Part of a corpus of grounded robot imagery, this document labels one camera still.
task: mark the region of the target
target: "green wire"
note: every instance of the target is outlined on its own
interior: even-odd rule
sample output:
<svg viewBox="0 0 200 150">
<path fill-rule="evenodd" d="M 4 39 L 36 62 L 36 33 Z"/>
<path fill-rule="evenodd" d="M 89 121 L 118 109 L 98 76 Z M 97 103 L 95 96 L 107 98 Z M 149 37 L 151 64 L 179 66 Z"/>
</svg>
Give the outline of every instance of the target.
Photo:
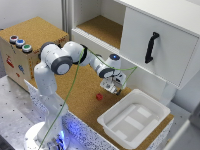
<svg viewBox="0 0 200 150">
<path fill-rule="evenodd" d="M 94 56 L 96 56 L 96 57 L 99 59 L 99 57 L 98 57 L 96 54 L 94 54 L 91 50 L 89 50 L 89 51 L 90 51 Z M 74 77 L 73 83 L 72 83 L 72 85 L 71 85 L 71 88 L 70 88 L 70 90 L 69 90 L 69 92 L 68 92 L 68 94 L 67 94 L 67 97 L 65 98 L 65 101 L 64 101 L 64 103 L 63 103 L 63 106 L 62 106 L 62 108 L 60 109 L 60 111 L 59 111 L 58 115 L 56 116 L 55 120 L 54 120 L 53 123 L 51 124 L 49 130 L 47 131 L 47 133 L 46 133 L 44 139 L 42 140 L 42 142 L 41 142 L 40 147 L 39 147 L 38 150 L 40 150 L 40 148 L 42 147 L 42 144 L 44 143 L 44 140 L 46 139 L 46 137 L 47 137 L 47 135 L 49 134 L 51 128 L 53 127 L 53 125 L 55 124 L 56 120 L 57 120 L 58 117 L 60 116 L 60 114 L 61 114 L 61 112 L 62 112 L 62 110 L 63 110 L 63 108 L 64 108 L 64 106 L 65 106 L 65 104 L 66 104 L 66 101 L 67 101 L 67 99 L 69 98 L 69 95 L 70 95 L 70 93 L 71 93 L 71 91 L 72 91 L 72 89 L 73 89 L 73 86 L 74 86 L 74 84 L 75 84 L 75 81 L 76 81 L 76 77 L 77 77 L 78 70 L 79 70 L 79 64 L 80 64 L 80 61 L 81 61 L 81 57 L 83 56 L 83 52 L 84 52 L 84 49 L 83 49 L 82 52 L 81 52 L 81 55 L 80 55 L 80 58 L 79 58 L 79 62 L 78 62 L 78 66 L 77 66 L 76 73 L 75 73 L 75 77 Z M 100 60 L 103 64 L 105 64 L 107 67 L 112 68 L 112 69 L 115 69 L 115 70 L 121 70 L 121 71 L 132 70 L 132 72 L 129 74 L 129 76 L 127 77 L 126 81 L 125 81 L 124 84 L 122 85 L 122 88 L 121 88 L 121 89 L 123 89 L 125 83 L 128 81 L 128 79 L 129 79 L 130 76 L 133 74 L 133 72 L 137 69 L 137 67 L 128 68 L 128 69 L 117 69 L 117 68 L 114 68 L 114 67 L 111 67 L 111 66 L 107 65 L 107 64 L 104 63 L 101 59 L 99 59 L 99 60 Z"/>
<path fill-rule="evenodd" d="M 73 89 L 73 86 L 74 86 L 74 84 L 75 84 L 75 81 L 76 81 L 76 77 L 77 77 L 78 69 L 79 69 L 79 64 L 80 64 L 81 57 L 83 56 L 83 52 L 84 52 L 84 50 L 82 50 L 82 52 L 81 52 L 81 55 L 80 55 L 80 58 L 79 58 L 79 62 L 78 62 L 78 66 L 77 66 L 76 73 L 75 73 L 75 77 L 74 77 L 73 83 L 72 83 L 72 85 L 71 85 L 71 88 L 70 88 L 70 90 L 69 90 L 69 92 L 68 92 L 68 94 L 67 94 L 67 97 L 66 97 L 66 99 L 65 99 L 65 101 L 64 101 L 64 103 L 63 103 L 63 106 L 62 106 L 62 108 L 60 109 L 60 111 L 59 111 L 58 115 L 56 116 L 55 120 L 54 120 L 53 123 L 51 124 L 49 130 L 47 131 L 47 133 L 46 133 L 44 139 L 42 140 L 42 143 L 40 144 L 40 147 L 39 147 L 38 150 L 40 150 L 42 144 L 44 143 L 44 140 L 46 139 L 46 137 L 47 137 L 47 135 L 49 134 L 51 128 L 52 128 L 53 125 L 54 125 L 54 123 L 56 122 L 56 120 L 57 120 L 58 117 L 60 116 L 60 114 L 61 114 L 61 112 L 62 112 L 62 110 L 63 110 L 63 108 L 64 108 L 64 106 L 65 106 L 65 104 L 66 104 L 66 101 L 67 101 L 67 99 L 69 98 L 69 95 L 70 95 L 70 93 L 71 93 L 71 91 L 72 91 L 72 89 Z"/>
</svg>

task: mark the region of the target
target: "black handle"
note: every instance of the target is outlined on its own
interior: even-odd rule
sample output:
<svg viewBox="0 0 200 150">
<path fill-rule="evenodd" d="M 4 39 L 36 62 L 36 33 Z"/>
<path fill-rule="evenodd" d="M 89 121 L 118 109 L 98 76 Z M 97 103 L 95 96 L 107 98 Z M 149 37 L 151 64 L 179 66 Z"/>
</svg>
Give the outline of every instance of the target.
<svg viewBox="0 0 200 150">
<path fill-rule="evenodd" d="M 149 45 L 147 48 L 147 54 L 145 57 L 145 63 L 148 64 L 149 62 L 151 62 L 153 60 L 153 57 L 151 57 L 151 53 L 153 50 L 153 45 L 154 45 L 154 40 L 157 39 L 160 35 L 156 32 L 153 32 L 153 36 L 151 37 L 150 41 L 149 41 Z"/>
</svg>

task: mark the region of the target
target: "white container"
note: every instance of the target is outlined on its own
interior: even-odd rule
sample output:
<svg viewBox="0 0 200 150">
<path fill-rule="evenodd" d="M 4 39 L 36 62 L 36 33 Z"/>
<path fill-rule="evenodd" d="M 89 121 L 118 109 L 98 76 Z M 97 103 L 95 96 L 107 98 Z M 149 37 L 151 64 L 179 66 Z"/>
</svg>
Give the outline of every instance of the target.
<svg viewBox="0 0 200 150">
<path fill-rule="evenodd" d="M 126 149 L 136 149 L 169 115 L 170 109 L 140 90 L 133 90 L 97 121 Z"/>
</svg>

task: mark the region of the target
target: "cabinet door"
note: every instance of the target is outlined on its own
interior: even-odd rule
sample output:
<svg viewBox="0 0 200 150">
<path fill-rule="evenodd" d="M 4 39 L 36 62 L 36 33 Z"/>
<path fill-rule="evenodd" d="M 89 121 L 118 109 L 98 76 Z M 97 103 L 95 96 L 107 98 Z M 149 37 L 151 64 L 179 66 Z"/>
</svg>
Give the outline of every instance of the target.
<svg viewBox="0 0 200 150">
<path fill-rule="evenodd" d="M 146 64 L 145 56 L 153 32 L 160 37 L 154 41 L 153 60 Z M 120 54 L 179 86 L 197 41 L 198 38 L 191 34 L 127 8 Z"/>
</svg>

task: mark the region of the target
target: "brown box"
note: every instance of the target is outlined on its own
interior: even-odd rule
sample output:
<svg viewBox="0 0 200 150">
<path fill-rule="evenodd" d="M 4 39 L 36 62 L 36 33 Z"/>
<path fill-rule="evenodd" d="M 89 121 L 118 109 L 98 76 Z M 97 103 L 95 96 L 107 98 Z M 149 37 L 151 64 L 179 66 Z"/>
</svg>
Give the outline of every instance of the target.
<svg viewBox="0 0 200 150">
<path fill-rule="evenodd" d="M 33 51 L 29 54 L 22 52 L 9 42 L 10 36 L 17 35 L 19 39 L 25 40 L 26 44 L 32 46 Z M 61 47 L 69 41 L 69 35 L 46 22 L 40 17 L 36 17 L 5 30 L 0 31 L 0 50 L 6 73 L 25 90 L 27 81 L 34 78 L 34 67 L 40 62 L 38 54 L 40 47 L 45 42 L 54 42 Z"/>
</svg>

